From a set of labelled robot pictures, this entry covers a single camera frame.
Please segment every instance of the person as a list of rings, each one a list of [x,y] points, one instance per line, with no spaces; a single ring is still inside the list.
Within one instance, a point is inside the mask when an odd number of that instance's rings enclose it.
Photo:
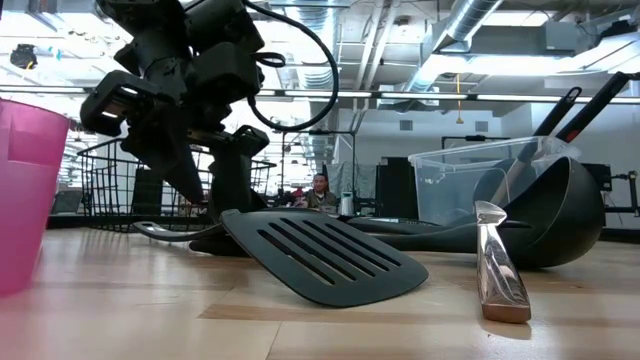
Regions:
[[[313,177],[313,189],[307,193],[305,199],[307,208],[319,211],[335,212],[338,206],[338,198],[329,191],[329,179],[325,174],[316,174]]]
[[[298,207],[298,208],[300,208],[300,207],[306,208],[307,207],[306,194],[302,190],[301,187],[298,187],[294,192],[292,192],[291,196],[295,199],[292,202],[291,206]]]

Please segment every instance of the pink cup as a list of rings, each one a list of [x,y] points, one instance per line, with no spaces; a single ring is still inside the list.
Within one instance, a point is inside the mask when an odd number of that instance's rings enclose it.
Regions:
[[[69,120],[0,99],[0,295],[31,284]]]

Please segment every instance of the metal utensil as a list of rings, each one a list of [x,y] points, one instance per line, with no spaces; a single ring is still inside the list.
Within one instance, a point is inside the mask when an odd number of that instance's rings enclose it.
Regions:
[[[478,294],[485,319],[523,323],[531,319],[527,289],[502,244],[498,225],[507,213],[500,207],[476,201],[478,225]]]

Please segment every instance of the wooden surface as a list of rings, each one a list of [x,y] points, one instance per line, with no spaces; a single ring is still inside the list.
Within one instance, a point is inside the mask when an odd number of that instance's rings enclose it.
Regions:
[[[431,273],[417,290],[332,310],[250,259],[50,231],[33,289],[0,300],[0,359],[640,359],[640,246],[522,273],[528,325],[482,319],[474,256],[413,255]]]

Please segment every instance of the ductwork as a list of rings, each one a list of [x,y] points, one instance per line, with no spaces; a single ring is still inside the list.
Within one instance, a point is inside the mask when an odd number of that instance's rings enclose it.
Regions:
[[[445,33],[448,38],[438,44],[436,50],[455,42],[470,42],[482,23],[503,0],[457,0],[451,9]]]
[[[322,42],[335,54],[335,47],[338,43],[338,15],[339,12],[331,7],[294,7],[286,9],[287,16],[304,24],[311,31],[316,33]],[[294,49],[294,58],[304,64],[326,64],[327,59],[324,53],[316,44],[311,47],[298,47]],[[298,83],[301,89],[328,89],[331,87],[333,79],[329,67],[313,68],[300,67],[297,69]],[[311,103],[310,115],[315,116],[324,103]],[[331,119],[337,117],[337,111],[332,111],[326,123],[321,121],[313,128],[323,126],[331,127]],[[327,154],[327,148],[331,149],[334,139],[327,136],[309,136],[310,146],[305,148],[305,157],[313,160],[314,172],[320,172],[324,163],[331,162],[331,154]]]
[[[431,55],[434,51],[446,47],[455,47],[458,52],[468,51],[471,38],[480,29],[482,23],[495,11],[503,0],[456,0],[451,15],[442,23],[435,24],[427,31],[422,57],[424,63],[404,88],[409,92],[425,92],[440,76],[437,59]]]
[[[323,7],[296,7],[287,9],[287,15],[304,24],[322,39],[325,45],[332,51],[337,44],[338,37],[338,11],[334,8]],[[305,64],[325,64],[327,59],[317,45],[313,48],[299,48],[294,52],[294,57]],[[331,69],[327,68],[300,68],[298,69],[298,81],[302,89],[326,89],[331,82]]]

